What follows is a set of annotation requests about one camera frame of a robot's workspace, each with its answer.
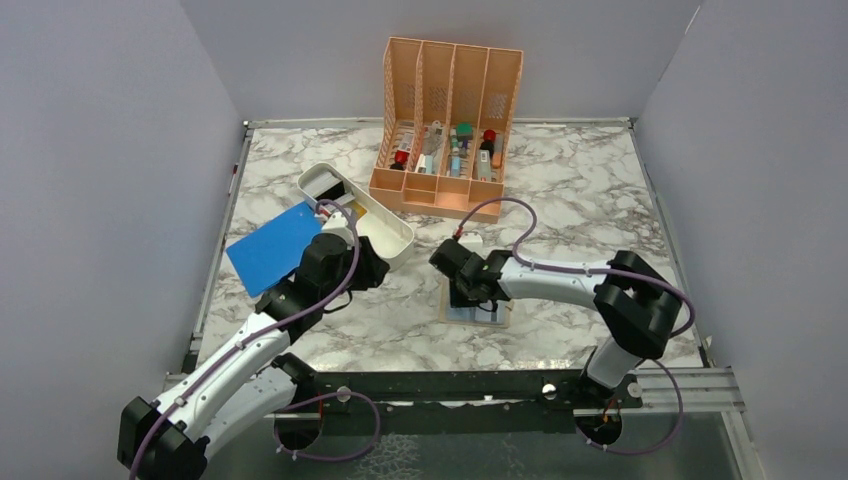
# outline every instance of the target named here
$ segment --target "red bottle cap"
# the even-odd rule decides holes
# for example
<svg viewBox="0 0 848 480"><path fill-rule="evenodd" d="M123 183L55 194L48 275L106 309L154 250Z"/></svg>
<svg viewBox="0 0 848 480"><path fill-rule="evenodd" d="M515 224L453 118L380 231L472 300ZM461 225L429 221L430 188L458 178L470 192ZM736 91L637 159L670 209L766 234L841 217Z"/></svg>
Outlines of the red bottle cap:
<svg viewBox="0 0 848 480"><path fill-rule="evenodd" d="M404 152L403 150L398 150L395 152L395 162L397 163L406 163L409 160L409 152Z"/></svg>

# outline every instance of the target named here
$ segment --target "white tray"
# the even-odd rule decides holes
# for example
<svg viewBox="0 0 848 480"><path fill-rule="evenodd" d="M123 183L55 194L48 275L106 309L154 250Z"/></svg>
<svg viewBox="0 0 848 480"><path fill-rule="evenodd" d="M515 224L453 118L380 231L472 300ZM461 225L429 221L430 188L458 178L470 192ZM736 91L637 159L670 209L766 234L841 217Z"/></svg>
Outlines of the white tray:
<svg viewBox="0 0 848 480"><path fill-rule="evenodd" d="M318 163L297 179L297 187L300 189L306 203L315 207L315 199L303 191L303 185L326 171L344 183L347 190L353 193L356 202L359 203L367 213L356 222L356 229L361 236L371 240L374 251L383 260L388 262L389 270L396 270L406 262L412 255L412 242L415 239L415 230L406 222L397 217L389 209L374 200L364 190L351 182L347 177L339 173L329 163Z"/></svg>

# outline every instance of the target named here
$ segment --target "organizer compartment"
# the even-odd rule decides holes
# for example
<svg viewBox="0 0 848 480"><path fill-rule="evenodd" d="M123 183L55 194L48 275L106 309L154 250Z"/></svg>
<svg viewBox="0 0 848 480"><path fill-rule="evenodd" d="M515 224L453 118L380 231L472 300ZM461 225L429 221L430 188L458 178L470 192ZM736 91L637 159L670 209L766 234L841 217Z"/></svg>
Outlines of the organizer compartment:
<svg viewBox="0 0 848 480"><path fill-rule="evenodd" d="M461 218L480 202L502 195L522 66L519 50L390 38L383 57L383 142L371 177L372 196L392 210ZM440 150L431 151L425 131L434 121L445 134ZM451 176L450 129L462 123L471 125L472 140L456 177ZM503 139L500 167L492 165L490 182L479 180L476 172L485 130ZM412 134L409 159L402 170L390 169L406 133ZM428 148L422 152L425 141ZM417 172L419 155L427 152L437 166L430 173ZM500 210L499 204L487 205L474 220L497 223Z"/></svg>

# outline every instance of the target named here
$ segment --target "marble tabletop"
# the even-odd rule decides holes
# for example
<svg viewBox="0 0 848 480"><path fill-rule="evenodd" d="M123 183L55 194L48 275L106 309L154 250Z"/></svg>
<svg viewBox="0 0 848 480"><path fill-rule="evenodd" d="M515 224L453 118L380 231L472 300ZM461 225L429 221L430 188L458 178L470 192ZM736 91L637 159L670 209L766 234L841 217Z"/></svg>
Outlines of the marble tabletop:
<svg viewBox="0 0 848 480"><path fill-rule="evenodd" d="M295 181L316 162L332 163L367 190L381 139L382 128L370 124L256 130L226 244L302 201ZM523 252L589 262L629 249L675 282L628 129L514 126L508 162L506 194L529 202L539 215ZM541 300L515 302L508 328L439 322L439 274L427 259L457 220L398 215L416 230L410 260L380 288L357 292L349 307L325 316L289 349L317 370L581 368L609 335L596 312ZM486 250L505 248L528 220L521 207L505 204L498 224L469 222L466 231L479 233ZM224 255L200 362L235 333L254 301ZM671 340L664 359L673 366L701 366L692 333Z"/></svg>

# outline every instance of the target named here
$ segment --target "gray wall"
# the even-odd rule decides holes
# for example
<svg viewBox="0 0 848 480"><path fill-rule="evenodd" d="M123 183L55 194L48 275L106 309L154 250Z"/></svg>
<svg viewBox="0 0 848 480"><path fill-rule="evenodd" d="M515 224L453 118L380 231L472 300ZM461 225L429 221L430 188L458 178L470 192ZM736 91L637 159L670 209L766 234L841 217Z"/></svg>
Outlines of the gray wall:
<svg viewBox="0 0 848 480"><path fill-rule="evenodd" d="M516 115L637 116L700 0L182 0L248 119L383 115L391 35L524 49Z"/></svg>
<svg viewBox="0 0 848 480"><path fill-rule="evenodd" d="M0 7L0 470L126 475L185 351L240 117L176 0Z"/></svg>
<svg viewBox="0 0 848 480"><path fill-rule="evenodd" d="M706 0L637 124L769 478L845 478L848 4Z"/></svg>

